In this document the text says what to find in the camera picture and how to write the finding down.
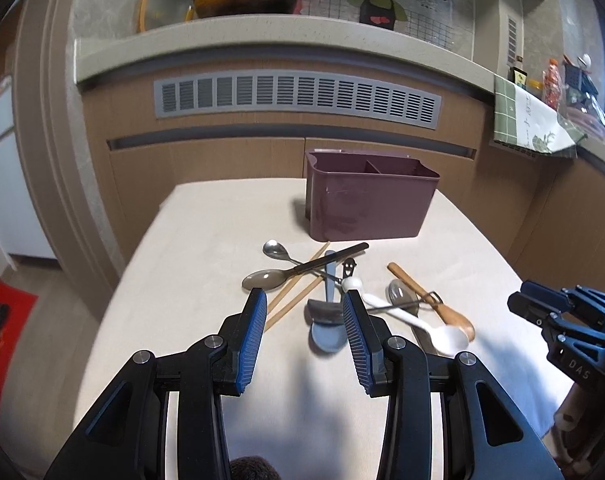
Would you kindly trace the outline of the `white ceramic soup spoon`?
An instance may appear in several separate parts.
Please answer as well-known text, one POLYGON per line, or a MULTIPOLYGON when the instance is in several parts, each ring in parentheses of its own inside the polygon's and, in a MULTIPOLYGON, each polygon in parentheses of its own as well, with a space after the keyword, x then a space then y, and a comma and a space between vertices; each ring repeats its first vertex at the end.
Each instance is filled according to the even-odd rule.
MULTIPOLYGON (((363 285, 360 278, 347 278, 343 281, 343 285, 346 287, 344 292, 350 290, 357 290, 361 299, 365 292, 362 290, 363 285)), ((421 320, 417 315, 403 312, 400 310, 374 310, 367 307, 370 313, 373 314, 388 314, 392 318, 401 321, 409 325, 417 342, 427 353, 435 354, 435 356, 447 356, 447 358, 453 358, 459 352, 465 351, 469 348, 469 338, 460 330, 458 327, 451 325, 432 326, 424 320, 421 320)))

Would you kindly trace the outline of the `wooden spoon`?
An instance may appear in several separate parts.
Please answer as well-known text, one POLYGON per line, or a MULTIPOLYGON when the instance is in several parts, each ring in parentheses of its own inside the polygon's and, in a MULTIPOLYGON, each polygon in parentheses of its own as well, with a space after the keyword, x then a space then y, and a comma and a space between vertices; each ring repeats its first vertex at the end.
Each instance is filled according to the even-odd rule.
POLYGON ((391 274, 393 274, 395 278, 398 278, 398 280, 402 281, 409 289, 413 290, 417 296, 424 299, 426 304, 429 304, 439 315, 441 321, 447 325, 455 326, 460 330, 463 330, 463 333, 467 335, 469 341, 473 341, 476 338, 476 330, 472 322, 462 313, 447 306, 447 304, 439 298, 436 292, 428 292, 395 262, 388 263, 387 269, 391 271, 391 274))

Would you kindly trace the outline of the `black handled metal spoon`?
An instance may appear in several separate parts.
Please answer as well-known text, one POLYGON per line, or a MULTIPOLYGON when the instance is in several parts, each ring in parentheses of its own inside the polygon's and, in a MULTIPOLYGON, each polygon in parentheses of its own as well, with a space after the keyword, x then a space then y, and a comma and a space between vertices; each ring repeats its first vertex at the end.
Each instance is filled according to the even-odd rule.
POLYGON ((370 245, 362 242, 338 252, 334 252, 332 255, 316 258, 305 263, 297 264, 293 268, 289 269, 266 269, 256 271, 248 274, 242 281, 242 287, 246 290, 253 288, 261 288, 263 290, 272 290, 283 285, 289 278, 298 276, 301 274, 307 274, 312 271, 323 268, 327 263, 339 262, 346 258, 365 252, 370 245))

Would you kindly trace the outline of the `light blue plastic spoon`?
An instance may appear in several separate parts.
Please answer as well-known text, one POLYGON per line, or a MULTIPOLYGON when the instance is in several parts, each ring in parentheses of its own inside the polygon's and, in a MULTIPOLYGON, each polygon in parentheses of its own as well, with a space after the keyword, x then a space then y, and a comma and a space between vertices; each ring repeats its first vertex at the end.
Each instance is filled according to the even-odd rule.
POLYGON ((343 322, 342 305, 335 301, 337 292, 336 263, 330 262, 324 268, 324 300, 310 299, 307 302, 310 337, 312 344, 322 353, 332 354, 342 350, 347 344, 347 334, 343 322))

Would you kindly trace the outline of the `wooden chopstick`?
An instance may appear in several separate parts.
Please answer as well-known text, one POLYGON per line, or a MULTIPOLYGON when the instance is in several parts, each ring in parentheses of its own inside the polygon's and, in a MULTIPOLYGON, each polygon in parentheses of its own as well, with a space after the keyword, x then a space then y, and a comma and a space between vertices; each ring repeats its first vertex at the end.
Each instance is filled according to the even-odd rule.
POLYGON ((298 294, 292 300, 290 300, 288 304, 286 304, 282 309, 278 310, 278 312, 276 312, 274 315, 272 315, 271 318, 268 318, 268 321, 266 322, 266 326, 264 326, 264 330, 266 332, 268 330, 271 330, 271 328, 273 326, 275 326, 275 324, 278 324, 278 322, 280 322, 281 319, 284 318, 284 316, 288 312, 292 311, 296 306, 298 306, 298 304, 300 304, 301 301, 303 301, 304 299, 307 299, 309 297, 309 295, 317 287, 319 287, 323 282, 324 282, 324 279, 321 278, 321 276, 318 276, 317 278, 315 278, 303 290, 298 292, 298 294))
MULTIPOLYGON (((312 256, 312 259, 319 258, 324 252, 325 249, 330 247, 330 242, 326 242, 317 252, 312 256)), ((267 307, 267 313, 270 314, 280 302, 289 294, 289 292, 296 287, 298 282, 301 280, 301 275, 294 276, 290 278, 283 287, 278 291, 278 293, 269 301, 267 307)))

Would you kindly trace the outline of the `green checked cloth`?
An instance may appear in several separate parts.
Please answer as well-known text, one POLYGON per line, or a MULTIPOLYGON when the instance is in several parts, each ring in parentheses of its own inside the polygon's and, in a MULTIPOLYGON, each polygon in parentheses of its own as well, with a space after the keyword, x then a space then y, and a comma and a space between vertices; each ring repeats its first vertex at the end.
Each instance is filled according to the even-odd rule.
POLYGON ((583 130, 508 79, 496 75, 493 89, 494 144, 531 156, 577 157, 583 130))

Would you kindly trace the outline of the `dark steel spoon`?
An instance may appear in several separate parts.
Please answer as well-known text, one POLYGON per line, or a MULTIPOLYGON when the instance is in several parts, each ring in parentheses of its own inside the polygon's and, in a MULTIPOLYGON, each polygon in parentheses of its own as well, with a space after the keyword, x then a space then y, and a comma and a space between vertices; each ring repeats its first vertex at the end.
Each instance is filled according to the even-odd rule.
MULTIPOLYGON (((346 290, 343 281, 353 277, 356 266, 357 263, 353 258, 348 258, 343 262, 343 276, 339 281, 342 290, 346 290)), ((307 301, 307 310, 313 323, 327 325, 341 325, 344 323, 343 306, 340 302, 309 299, 307 301)))

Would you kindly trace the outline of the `orange bottle on counter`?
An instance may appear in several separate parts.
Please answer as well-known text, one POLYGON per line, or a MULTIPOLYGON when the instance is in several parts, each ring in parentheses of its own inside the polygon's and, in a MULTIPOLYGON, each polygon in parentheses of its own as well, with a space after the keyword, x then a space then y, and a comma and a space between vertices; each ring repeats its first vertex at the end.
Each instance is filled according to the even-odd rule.
POLYGON ((548 68, 543 72, 542 101, 553 110, 559 110, 562 99, 562 78, 559 63, 549 59, 548 68))

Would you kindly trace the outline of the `maroon plastic utensil holder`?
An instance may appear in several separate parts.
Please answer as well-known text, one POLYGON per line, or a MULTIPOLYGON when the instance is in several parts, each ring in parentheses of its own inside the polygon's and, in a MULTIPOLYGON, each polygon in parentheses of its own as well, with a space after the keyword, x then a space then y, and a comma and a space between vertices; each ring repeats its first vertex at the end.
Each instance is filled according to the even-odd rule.
POLYGON ((319 242, 416 237, 439 180, 438 172, 409 155, 309 150, 309 234, 319 242))

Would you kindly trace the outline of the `grey ventilation grille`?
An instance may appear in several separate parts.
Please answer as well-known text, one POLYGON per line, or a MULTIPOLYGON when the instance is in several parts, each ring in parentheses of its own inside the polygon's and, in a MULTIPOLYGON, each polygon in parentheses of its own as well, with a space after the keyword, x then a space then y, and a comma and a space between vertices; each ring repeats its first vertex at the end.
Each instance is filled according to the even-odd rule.
POLYGON ((372 78, 313 70, 224 70, 153 82, 155 116, 299 112, 364 117, 434 130, 441 98, 372 78))

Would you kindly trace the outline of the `glass lid yellow rim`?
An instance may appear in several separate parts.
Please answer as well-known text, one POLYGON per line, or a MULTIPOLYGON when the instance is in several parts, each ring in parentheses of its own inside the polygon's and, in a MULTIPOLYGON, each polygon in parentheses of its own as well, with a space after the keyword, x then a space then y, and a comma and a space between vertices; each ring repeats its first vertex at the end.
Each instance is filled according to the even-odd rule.
POLYGON ((189 22, 194 16, 193 0, 141 0, 136 31, 189 22))

